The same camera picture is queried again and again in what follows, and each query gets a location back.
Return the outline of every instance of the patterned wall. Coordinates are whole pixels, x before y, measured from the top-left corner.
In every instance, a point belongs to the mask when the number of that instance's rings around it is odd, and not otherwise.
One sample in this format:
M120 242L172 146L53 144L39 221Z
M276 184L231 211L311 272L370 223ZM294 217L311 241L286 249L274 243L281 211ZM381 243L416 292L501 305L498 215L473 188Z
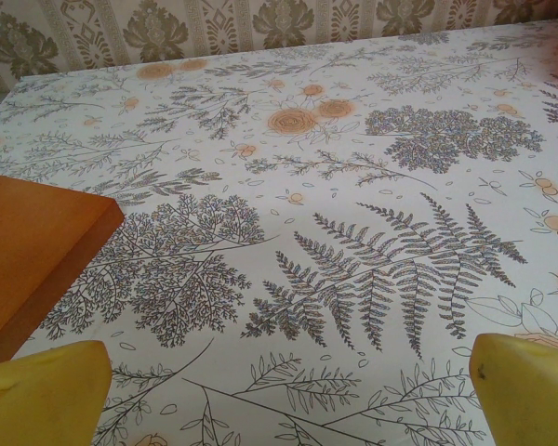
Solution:
M558 17L558 0L0 0L21 76Z

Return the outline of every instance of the tablecloth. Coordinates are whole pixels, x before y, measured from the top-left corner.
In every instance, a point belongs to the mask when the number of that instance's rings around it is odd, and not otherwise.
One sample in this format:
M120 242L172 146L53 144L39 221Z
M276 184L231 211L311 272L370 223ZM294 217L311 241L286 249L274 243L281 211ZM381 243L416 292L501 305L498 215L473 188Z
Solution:
M94 445L492 445L473 339L558 347L558 20L27 77L0 174L125 212L19 353Z

